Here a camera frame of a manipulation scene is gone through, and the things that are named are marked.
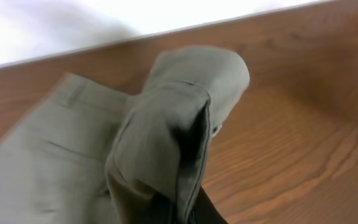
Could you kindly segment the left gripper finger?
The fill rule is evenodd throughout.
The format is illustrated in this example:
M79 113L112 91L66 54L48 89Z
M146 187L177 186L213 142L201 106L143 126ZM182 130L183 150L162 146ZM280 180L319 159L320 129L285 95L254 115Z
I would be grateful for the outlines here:
M203 188L200 188L191 211L191 224L228 224L216 210Z

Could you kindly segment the khaki green shorts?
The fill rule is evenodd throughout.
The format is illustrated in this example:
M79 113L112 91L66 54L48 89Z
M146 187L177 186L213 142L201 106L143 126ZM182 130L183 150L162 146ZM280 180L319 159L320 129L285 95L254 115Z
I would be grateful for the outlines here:
M216 47L160 54L135 96L68 75L0 142L0 223L191 223L249 82Z

